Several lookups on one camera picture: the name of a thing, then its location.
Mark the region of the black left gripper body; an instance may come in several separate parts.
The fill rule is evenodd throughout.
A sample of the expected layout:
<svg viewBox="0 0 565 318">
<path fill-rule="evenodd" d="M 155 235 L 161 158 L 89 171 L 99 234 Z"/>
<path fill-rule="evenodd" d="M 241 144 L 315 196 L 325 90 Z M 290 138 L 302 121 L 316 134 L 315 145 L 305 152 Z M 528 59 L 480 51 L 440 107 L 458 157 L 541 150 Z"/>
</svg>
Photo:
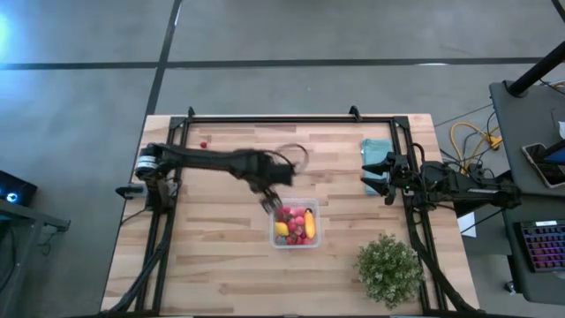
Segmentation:
<svg viewBox="0 0 565 318">
<path fill-rule="evenodd" d="M 278 163 L 270 150 L 247 149 L 244 153 L 245 164 L 238 178 L 245 180 L 253 191 L 266 191 L 275 185 L 291 186 L 297 175 L 295 165 L 283 157 Z"/>
</svg>

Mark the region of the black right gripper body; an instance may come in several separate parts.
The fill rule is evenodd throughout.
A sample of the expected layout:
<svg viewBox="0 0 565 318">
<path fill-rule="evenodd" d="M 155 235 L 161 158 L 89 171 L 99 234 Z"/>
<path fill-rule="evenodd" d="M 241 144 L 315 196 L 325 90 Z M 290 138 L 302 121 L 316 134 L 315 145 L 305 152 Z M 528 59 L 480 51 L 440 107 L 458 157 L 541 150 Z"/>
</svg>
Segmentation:
<svg viewBox="0 0 565 318">
<path fill-rule="evenodd" d="M 397 189 L 405 192 L 418 190 L 418 174 L 411 169 L 406 155 L 388 152 L 386 159 L 390 165 L 387 199 L 394 199 Z"/>
</svg>

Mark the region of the yellow banana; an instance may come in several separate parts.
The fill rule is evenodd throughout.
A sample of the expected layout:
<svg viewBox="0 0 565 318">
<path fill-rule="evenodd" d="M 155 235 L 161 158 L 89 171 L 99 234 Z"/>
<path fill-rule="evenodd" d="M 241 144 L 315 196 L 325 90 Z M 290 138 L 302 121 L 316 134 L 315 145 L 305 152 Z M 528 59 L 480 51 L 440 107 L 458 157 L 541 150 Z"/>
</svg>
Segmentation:
<svg viewBox="0 0 565 318">
<path fill-rule="evenodd" d="M 313 215 L 313 211 L 310 208 L 307 208 L 304 213 L 304 227 L 305 227 L 305 235 L 309 239 L 313 239 L 316 234 L 316 227 L 315 227 L 315 219 Z"/>
</svg>

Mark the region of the clear plastic tupperware container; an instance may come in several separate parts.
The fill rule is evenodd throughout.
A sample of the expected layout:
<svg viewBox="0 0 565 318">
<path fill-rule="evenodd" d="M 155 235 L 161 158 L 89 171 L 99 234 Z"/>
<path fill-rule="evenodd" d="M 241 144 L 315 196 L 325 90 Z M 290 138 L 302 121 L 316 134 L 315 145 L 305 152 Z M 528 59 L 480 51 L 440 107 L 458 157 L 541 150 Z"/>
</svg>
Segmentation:
<svg viewBox="0 0 565 318">
<path fill-rule="evenodd" d="M 276 213 L 272 213 L 270 215 L 270 229 L 269 229 L 269 240 L 270 240 L 270 244 L 273 248 L 275 249 L 306 249 L 306 248 L 316 248 L 320 245 L 321 242 L 321 237 L 322 237 L 322 230 L 320 228 L 320 212 L 319 212 L 319 204 L 315 199 L 307 199 L 307 198 L 301 198 L 301 199 L 296 199 L 296 198 L 290 198 L 290 199 L 282 199 L 282 208 L 284 208 L 285 206 L 291 207 L 292 211 L 290 215 L 286 215 L 286 221 L 285 223 L 288 224 L 289 221 L 294 221 L 296 223 L 296 216 L 295 213 L 293 211 L 294 208 L 310 208 L 313 211 L 313 215 L 314 215 L 314 219 L 315 219 L 315 227 L 316 227 L 316 234 L 314 236 L 313 239 L 311 239 L 311 241 L 313 242 L 311 245 L 309 246 L 305 246 L 303 244 L 303 240 L 307 238 L 307 236 L 305 235 L 305 227 L 304 225 L 298 225 L 297 226 L 301 226 L 304 229 L 303 235 L 302 236 L 297 236 L 294 232 L 291 232 L 289 236 L 293 236 L 296 238 L 296 244 L 293 246 L 278 246 L 275 243 L 275 238 L 277 237 L 275 235 L 275 227 L 274 227 L 274 223 L 278 222 L 277 218 L 276 218 Z"/>
</svg>

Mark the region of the folded teal cloth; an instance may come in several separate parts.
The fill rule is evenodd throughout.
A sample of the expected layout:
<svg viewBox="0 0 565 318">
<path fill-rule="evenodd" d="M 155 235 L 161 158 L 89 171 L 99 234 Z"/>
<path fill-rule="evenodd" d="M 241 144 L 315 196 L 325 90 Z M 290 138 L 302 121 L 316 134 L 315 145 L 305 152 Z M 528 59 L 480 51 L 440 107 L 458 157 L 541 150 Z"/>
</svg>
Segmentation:
<svg viewBox="0 0 565 318">
<path fill-rule="evenodd" d="M 388 152 L 393 152 L 393 144 L 391 140 L 364 139 L 361 141 L 362 165 L 380 163 L 387 157 Z M 383 172 L 382 175 L 379 175 L 366 170 L 362 171 L 362 178 L 388 180 L 387 172 Z M 364 187 L 366 195 L 379 195 L 369 185 L 364 184 Z"/>
</svg>

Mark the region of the white paper sheet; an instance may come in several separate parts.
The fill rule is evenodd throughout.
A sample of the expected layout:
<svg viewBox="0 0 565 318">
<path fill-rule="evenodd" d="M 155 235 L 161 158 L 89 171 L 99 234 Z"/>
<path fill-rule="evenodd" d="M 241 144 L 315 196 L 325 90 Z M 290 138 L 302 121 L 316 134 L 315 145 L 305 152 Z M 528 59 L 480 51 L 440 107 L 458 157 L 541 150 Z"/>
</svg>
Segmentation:
<svg viewBox="0 0 565 318">
<path fill-rule="evenodd" d="M 466 237 L 470 237 L 470 238 L 476 238 L 477 237 L 477 231 L 476 231 L 476 219 L 475 219 L 475 213 L 474 212 L 470 212 L 469 214 L 465 215 L 465 216 L 460 216 L 457 218 L 457 223 L 459 226 L 459 230 L 460 233 L 463 236 Z"/>
</svg>

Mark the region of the potted plant white flowers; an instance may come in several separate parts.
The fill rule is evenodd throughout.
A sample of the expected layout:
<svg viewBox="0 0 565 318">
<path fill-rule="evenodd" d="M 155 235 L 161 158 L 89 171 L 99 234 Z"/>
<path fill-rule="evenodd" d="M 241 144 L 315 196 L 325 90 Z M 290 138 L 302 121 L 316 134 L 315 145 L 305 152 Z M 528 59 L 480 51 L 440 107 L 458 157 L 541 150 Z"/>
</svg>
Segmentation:
<svg viewBox="0 0 565 318">
<path fill-rule="evenodd" d="M 388 310 L 413 301 L 425 281 L 416 251 L 394 234 L 381 234 L 361 246 L 354 268 L 365 295 Z"/>
</svg>

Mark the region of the grey desk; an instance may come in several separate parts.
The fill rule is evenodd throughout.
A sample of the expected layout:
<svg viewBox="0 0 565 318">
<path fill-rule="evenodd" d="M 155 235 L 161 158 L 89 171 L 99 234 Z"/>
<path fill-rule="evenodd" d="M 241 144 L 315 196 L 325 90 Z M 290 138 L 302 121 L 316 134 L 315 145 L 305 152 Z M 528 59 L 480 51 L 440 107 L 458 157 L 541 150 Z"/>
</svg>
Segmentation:
<svg viewBox="0 0 565 318">
<path fill-rule="evenodd" d="M 510 245 L 508 258 L 517 292 L 530 302 L 565 306 L 565 271 L 533 273 L 518 242 L 515 223 L 565 219 L 565 198 L 525 195 L 521 204 L 502 213 Z"/>
<path fill-rule="evenodd" d="M 525 194 L 565 197 L 565 185 L 548 187 L 527 160 L 523 147 L 546 147 L 561 140 L 558 122 L 565 120 L 565 95 L 550 87 L 530 87 L 521 98 L 510 95 L 503 82 L 489 85 L 511 175 Z"/>
</svg>

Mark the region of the smartphone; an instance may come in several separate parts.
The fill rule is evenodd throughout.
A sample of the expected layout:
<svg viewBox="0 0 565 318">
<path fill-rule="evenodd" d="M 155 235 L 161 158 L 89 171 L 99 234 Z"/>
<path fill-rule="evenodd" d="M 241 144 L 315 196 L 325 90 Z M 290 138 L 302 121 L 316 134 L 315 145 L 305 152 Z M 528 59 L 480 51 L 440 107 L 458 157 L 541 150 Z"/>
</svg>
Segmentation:
<svg viewBox="0 0 565 318">
<path fill-rule="evenodd" d="M 545 145 L 541 143 L 530 144 L 522 147 L 522 151 L 527 161 L 541 177 L 547 187 L 554 188 L 562 182 L 562 172 L 559 165 L 556 163 L 545 162 Z"/>
</svg>

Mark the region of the tablet with blue screen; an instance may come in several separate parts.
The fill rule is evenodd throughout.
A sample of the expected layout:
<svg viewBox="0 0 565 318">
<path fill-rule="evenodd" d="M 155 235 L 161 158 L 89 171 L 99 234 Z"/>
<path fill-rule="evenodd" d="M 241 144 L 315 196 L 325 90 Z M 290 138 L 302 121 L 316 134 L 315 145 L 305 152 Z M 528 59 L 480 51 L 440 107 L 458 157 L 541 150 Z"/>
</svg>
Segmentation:
<svg viewBox="0 0 565 318">
<path fill-rule="evenodd" d="M 565 140 L 547 148 L 541 158 L 544 163 L 565 165 Z"/>
</svg>

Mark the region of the backlit keyboard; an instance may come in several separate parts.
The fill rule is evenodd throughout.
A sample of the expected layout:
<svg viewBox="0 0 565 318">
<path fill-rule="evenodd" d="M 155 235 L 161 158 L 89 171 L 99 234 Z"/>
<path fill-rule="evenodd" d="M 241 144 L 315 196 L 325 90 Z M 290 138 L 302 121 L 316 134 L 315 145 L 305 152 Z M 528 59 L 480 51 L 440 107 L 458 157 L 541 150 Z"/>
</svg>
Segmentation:
<svg viewBox="0 0 565 318">
<path fill-rule="evenodd" d="M 514 228 L 531 272 L 565 271 L 565 219 L 515 223 Z"/>
</svg>

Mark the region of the black pole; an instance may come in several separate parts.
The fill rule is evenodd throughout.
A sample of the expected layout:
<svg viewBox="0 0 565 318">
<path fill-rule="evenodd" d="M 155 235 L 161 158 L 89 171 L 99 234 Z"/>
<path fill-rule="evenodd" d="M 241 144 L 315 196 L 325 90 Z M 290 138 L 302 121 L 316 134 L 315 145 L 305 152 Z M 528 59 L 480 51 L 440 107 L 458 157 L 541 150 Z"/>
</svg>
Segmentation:
<svg viewBox="0 0 565 318">
<path fill-rule="evenodd" d="M 552 71 L 558 64 L 565 61 L 565 41 L 538 61 L 529 71 L 516 81 L 505 84 L 507 92 L 518 98 L 522 98 L 526 91 L 545 75 Z"/>
</svg>

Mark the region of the grey metal stand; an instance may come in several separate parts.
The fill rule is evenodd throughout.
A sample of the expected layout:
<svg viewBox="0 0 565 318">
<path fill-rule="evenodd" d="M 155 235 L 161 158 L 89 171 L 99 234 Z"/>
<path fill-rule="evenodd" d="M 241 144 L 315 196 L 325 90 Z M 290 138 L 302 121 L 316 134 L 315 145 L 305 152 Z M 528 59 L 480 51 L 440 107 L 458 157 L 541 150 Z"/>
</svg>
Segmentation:
<svg viewBox="0 0 565 318">
<path fill-rule="evenodd" d="M 13 221 L 15 227 L 28 228 L 27 237 L 20 246 L 16 246 L 15 263 L 10 277 L 3 288 L 0 288 L 0 318 L 8 318 L 23 286 L 26 270 L 30 264 L 32 250 L 39 243 L 44 226 L 51 226 L 59 232 L 68 231 L 71 221 L 36 211 L 32 208 L 0 201 L 0 216 Z"/>
</svg>

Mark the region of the black device blue light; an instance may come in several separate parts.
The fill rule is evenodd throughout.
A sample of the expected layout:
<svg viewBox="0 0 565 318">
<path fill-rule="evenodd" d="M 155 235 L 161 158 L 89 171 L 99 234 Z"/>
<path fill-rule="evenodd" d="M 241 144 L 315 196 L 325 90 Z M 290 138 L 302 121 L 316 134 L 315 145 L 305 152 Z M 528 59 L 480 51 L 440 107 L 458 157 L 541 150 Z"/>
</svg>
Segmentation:
<svg viewBox="0 0 565 318">
<path fill-rule="evenodd" d="M 38 187 L 0 170 L 0 199 L 11 204 L 29 207 Z"/>
</svg>

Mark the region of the black aluminium table frame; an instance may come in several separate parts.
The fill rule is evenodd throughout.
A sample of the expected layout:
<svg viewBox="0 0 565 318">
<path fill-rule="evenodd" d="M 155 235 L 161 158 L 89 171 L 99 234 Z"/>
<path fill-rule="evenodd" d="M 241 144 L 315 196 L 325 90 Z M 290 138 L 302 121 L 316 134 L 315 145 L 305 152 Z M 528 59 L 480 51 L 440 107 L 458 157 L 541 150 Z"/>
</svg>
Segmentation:
<svg viewBox="0 0 565 318">
<path fill-rule="evenodd" d="M 322 237 L 316 248 L 275 249 L 269 218 L 247 184 L 231 175 L 185 170 L 164 274 L 154 273 L 146 300 L 131 316 L 151 315 L 384 315 L 366 297 L 354 264 L 358 249 L 381 234 L 407 240 L 400 201 L 387 206 L 365 194 L 360 144 L 387 140 L 408 124 L 426 159 L 440 150 L 427 114 L 329 116 L 195 116 L 186 128 L 172 116 L 149 117 L 142 143 L 185 141 L 213 150 L 277 149 L 291 159 L 310 156 L 283 198 L 315 199 Z"/>
</svg>

